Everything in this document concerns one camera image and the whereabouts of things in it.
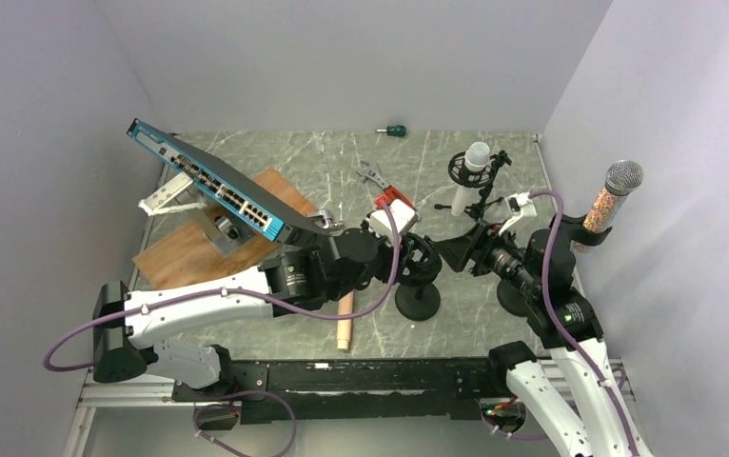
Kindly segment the black shock mount desk stand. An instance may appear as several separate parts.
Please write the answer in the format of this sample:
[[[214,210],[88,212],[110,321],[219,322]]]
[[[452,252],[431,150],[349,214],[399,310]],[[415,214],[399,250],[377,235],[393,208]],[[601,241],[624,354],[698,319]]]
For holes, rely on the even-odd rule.
[[[404,318],[422,322],[438,312],[441,295],[434,281],[442,267],[443,260],[430,238],[413,232],[403,237],[394,299]]]

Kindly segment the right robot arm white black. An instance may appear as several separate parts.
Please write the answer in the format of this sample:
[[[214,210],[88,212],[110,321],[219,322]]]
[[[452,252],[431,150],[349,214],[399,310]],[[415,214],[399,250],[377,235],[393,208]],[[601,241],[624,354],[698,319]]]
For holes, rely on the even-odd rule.
[[[575,241],[599,245],[580,219],[535,231],[525,249],[512,234],[479,223],[466,234],[435,243],[456,272],[501,279],[501,306],[525,319],[560,369],[572,398],[565,400],[545,377],[540,359],[522,342],[492,348],[485,381],[498,395],[522,400],[561,456],[649,456],[625,404],[592,305],[573,285]]]

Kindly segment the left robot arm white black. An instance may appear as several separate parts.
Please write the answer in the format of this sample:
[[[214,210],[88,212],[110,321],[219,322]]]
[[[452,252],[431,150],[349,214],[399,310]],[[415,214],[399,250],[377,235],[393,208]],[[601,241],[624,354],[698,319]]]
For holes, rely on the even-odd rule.
[[[376,279],[392,287],[400,271],[401,234],[349,229],[220,279],[164,290],[101,287],[93,312],[93,379],[111,384],[146,373],[180,381],[220,400],[233,390],[228,349],[194,346],[177,336],[228,321],[323,313]]]

